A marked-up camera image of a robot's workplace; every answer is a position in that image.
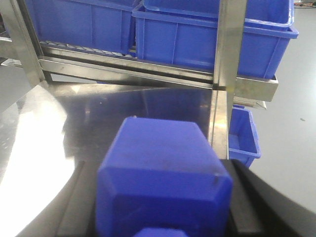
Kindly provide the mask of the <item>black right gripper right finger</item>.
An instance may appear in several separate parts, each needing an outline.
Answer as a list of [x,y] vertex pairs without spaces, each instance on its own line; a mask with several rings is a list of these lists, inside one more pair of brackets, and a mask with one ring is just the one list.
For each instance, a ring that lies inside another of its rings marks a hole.
[[234,187],[227,237],[314,237],[316,215],[284,196],[235,159],[222,164]]

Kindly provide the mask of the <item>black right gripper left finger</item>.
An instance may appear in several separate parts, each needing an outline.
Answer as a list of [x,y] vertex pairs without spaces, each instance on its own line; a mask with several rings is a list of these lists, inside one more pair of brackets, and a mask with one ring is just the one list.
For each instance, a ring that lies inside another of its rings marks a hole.
[[94,237],[99,162],[84,162],[57,230],[58,237]]

